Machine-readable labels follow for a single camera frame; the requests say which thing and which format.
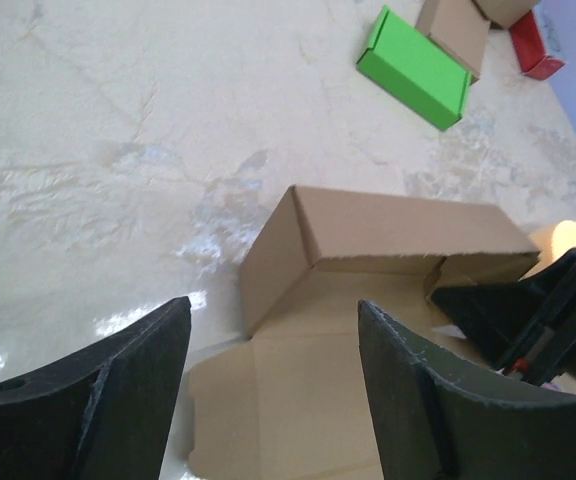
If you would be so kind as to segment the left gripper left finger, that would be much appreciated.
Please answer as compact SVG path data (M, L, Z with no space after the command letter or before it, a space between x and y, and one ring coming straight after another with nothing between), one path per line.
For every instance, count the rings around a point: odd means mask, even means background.
M0 383L0 479L156 479L191 335L174 298L125 329Z

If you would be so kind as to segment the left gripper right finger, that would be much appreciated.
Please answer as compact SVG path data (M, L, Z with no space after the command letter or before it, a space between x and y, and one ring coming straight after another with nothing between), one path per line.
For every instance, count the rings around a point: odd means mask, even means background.
M576 395L509 379L358 304L386 479L576 479Z

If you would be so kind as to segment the brown cardboard box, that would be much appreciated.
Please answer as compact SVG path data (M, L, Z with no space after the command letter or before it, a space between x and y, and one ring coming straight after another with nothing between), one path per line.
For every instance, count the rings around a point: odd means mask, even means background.
M195 365L194 447L207 479L378 479L359 354L360 301L439 335L440 285L511 282L537 247L497 206L291 186L239 268L245 343Z

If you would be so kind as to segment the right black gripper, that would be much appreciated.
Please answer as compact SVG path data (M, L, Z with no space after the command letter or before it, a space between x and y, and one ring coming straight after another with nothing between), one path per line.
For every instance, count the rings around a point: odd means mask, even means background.
M576 378L576 247L527 279L439 287L431 300L504 374L533 385Z

